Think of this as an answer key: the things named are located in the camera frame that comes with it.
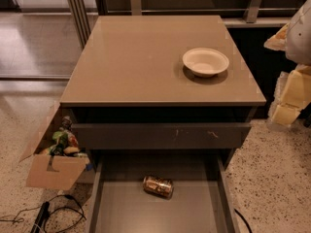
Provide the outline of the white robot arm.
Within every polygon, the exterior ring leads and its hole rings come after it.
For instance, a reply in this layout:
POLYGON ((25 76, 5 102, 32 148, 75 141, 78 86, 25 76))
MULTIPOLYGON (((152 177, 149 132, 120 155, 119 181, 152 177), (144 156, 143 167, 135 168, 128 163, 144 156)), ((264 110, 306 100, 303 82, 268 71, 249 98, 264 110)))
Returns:
POLYGON ((271 123, 290 127, 311 103, 311 0, 307 0, 286 25, 267 39, 264 46, 270 50, 282 50, 296 63, 290 73, 280 74, 268 112, 271 123))

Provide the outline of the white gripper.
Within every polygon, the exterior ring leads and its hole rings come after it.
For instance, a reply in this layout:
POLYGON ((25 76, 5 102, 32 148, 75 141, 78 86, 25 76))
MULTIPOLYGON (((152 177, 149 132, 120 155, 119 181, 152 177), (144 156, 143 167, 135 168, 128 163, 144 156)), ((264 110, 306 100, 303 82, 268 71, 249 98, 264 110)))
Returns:
MULTIPOLYGON (((263 46, 269 50, 284 51, 288 27, 285 24, 263 46)), ((300 115, 300 110, 311 103, 311 66, 298 64, 290 72, 281 95, 281 103, 288 106, 273 103, 270 107, 270 118, 274 123, 291 125, 300 115)))

